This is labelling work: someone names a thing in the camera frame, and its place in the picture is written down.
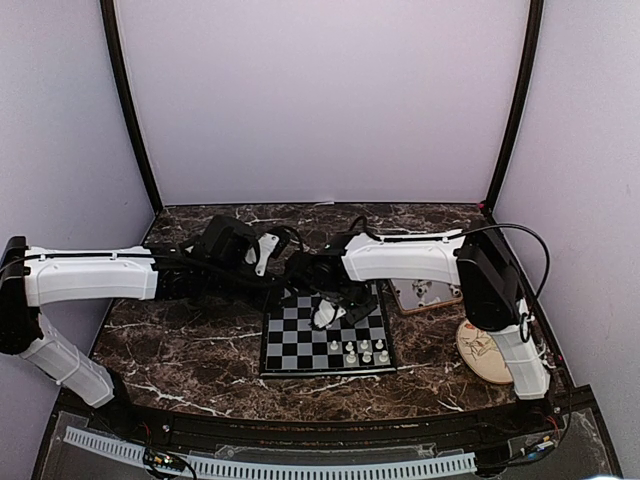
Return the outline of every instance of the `black pole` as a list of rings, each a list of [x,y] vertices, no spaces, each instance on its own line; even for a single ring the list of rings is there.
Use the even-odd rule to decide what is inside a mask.
[[[511,103],[511,111],[507,120],[507,128],[502,139],[502,146],[498,154],[496,168],[493,172],[491,185],[487,192],[484,202],[485,213],[491,213],[496,206],[500,189],[507,174],[509,160],[513,153],[513,147],[516,143],[518,128],[524,111],[524,104],[527,99],[529,90],[529,82],[531,80],[531,72],[533,71],[533,61],[536,56],[536,47],[538,46],[538,35],[540,33],[540,24],[542,23],[542,10],[544,0],[531,0],[529,5],[529,19],[527,21],[527,32],[524,37],[524,47],[522,49],[522,59],[520,60],[520,70],[518,71],[518,79],[516,88],[513,93],[513,102]]]
[[[142,141],[138,117],[136,116],[136,110],[133,106],[133,98],[131,97],[127,71],[124,66],[124,56],[122,55],[122,45],[120,44],[118,22],[116,20],[116,10],[113,0],[100,0],[100,8],[102,10],[102,21],[104,23],[104,33],[107,38],[109,57],[111,58],[113,77],[116,81],[116,88],[118,89],[118,96],[120,97],[120,106],[127,124],[131,146],[133,147],[133,153],[138,162],[138,168],[140,169],[140,175],[142,175],[142,181],[147,190],[149,201],[155,213],[158,214],[163,208],[162,199],[160,198],[160,192],[158,192],[158,186],[153,177],[149,156]]]

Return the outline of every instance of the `white panel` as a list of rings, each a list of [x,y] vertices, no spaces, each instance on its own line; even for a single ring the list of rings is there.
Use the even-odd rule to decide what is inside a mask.
[[[591,383],[625,475],[640,477],[640,2],[547,2],[497,218],[542,234],[542,297],[579,384]],[[539,247],[510,235],[534,281]]]
[[[527,0],[120,0],[167,204],[483,199]]]
[[[97,1],[0,2],[0,249],[137,243],[152,218],[113,82]],[[51,322],[87,352],[105,302],[57,304]],[[0,477],[31,478],[57,394],[0,355]]]

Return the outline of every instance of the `brown marble tabletop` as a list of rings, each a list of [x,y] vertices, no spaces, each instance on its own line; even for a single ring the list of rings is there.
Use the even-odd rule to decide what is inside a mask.
[[[313,250],[358,215],[384,233],[439,232],[481,218],[474,205],[339,204],[169,207],[148,242],[181,242],[216,214],[258,232],[297,228]],[[262,379],[263,317],[242,303],[119,300],[93,358],[120,372],[139,405],[202,415],[271,421],[363,421],[478,410],[514,401],[511,386],[492,385],[462,361],[455,343],[463,306],[412,316],[386,294],[398,372],[366,377]]]

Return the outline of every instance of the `white arm segment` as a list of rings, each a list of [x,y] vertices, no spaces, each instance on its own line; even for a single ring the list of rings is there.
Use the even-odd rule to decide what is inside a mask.
[[[447,237],[462,230],[420,235]],[[415,235],[384,236],[382,238],[411,238]],[[378,242],[366,233],[353,237],[347,244],[342,262],[351,280],[431,280],[460,285],[456,257],[453,251],[462,248],[464,238],[444,241],[400,243]]]
[[[152,269],[153,258],[127,258],[119,254],[151,254],[143,247],[106,250],[111,257],[45,258],[51,253],[98,253],[97,251],[48,250],[32,247],[25,255],[42,255],[28,260],[30,272],[25,276],[27,303],[39,307],[63,300],[90,298],[153,299],[158,272]]]
[[[529,310],[524,299],[520,300],[518,308],[521,315],[528,315]],[[528,335],[529,323],[525,322],[523,328],[524,334]],[[496,342],[511,372],[513,387],[518,398],[521,400],[544,398],[549,389],[551,376],[540,360],[533,339],[529,338],[528,342],[523,343],[520,339],[520,328],[517,325],[511,325],[499,332],[488,333]]]
[[[87,405],[98,408],[111,400],[113,381],[107,369],[93,362],[40,315],[44,338],[34,340],[20,356],[74,391]]]

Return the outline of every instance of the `white object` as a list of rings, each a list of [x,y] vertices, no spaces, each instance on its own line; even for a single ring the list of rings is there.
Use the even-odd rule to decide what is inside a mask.
[[[334,305],[331,302],[327,302],[326,300],[322,300],[313,315],[313,324],[318,328],[325,328],[335,320],[338,320],[345,313],[347,312],[344,308]]]
[[[521,315],[528,315],[529,311],[524,300],[520,300],[518,309]],[[525,322],[524,328],[529,328],[528,322]],[[527,343],[523,343],[520,339],[520,328],[517,325],[510,325],[499,332],[488,333],[496,342],[511,372],[513,387],[518,398],[521,400],[544,398],[549,389],[551,377],[540,361],[533,339],[529,338]]]
[[[260,261],[256,264],[256,275],[259,277],[264,276],[264,273],[267,270],[267,263],[269,262],[269,257],[278,245],[280,239],[276,235],[272,235],[270,233],[265,233],[258,240],[258,245],[260,247]],[[256,263],[256,252],[253,248],[249,248],[247,254],[244,257],[244,261],[249,265],[253,265]]]
[[[107,369],[87,358],[40,315],[43,338],[36,339],[20,356],[51,377],[56,384],[75,392],[91,407],[113,398],[113,381]]]
[[[421,234],[421,237],[447,237],[462,230]],[[412,235],[392,235],[381,238],[410,238]],[[355,236],[345,247],[342,263],[351,280],[432,280],[460,285],[454,250],[462,248],[464,237],[442,241],[411,241],[382,243],[366,233]]]
[[[64,442],[105,458],[138,468],[142,463],[145,447],[117,438],[67,427]],[[374,479],[403,478],[405,480],[442,478],[475,472],[475,454],[461,453],[438,458],[411,460],[408,462],[371,463],[360,465],[276,465],[259,462],[243,463],[212,457],[188,455],[184,458],[202,480],[294,478],[312,479]],[[159,471],[175,473],[157,467]]]
[[[46,258],[47,254],[87,255],[111,254],[109,257]],[[143,247],[121,250],[72,251],[47,250],[32,247],[25,255],[42,255],[27,260],[30,273],[25,276],[27,303],[39,307],[46,303],[91,298],[153,299],[156,295],[158,272],[153,258],[127,258],[126,254],[150,255]]]

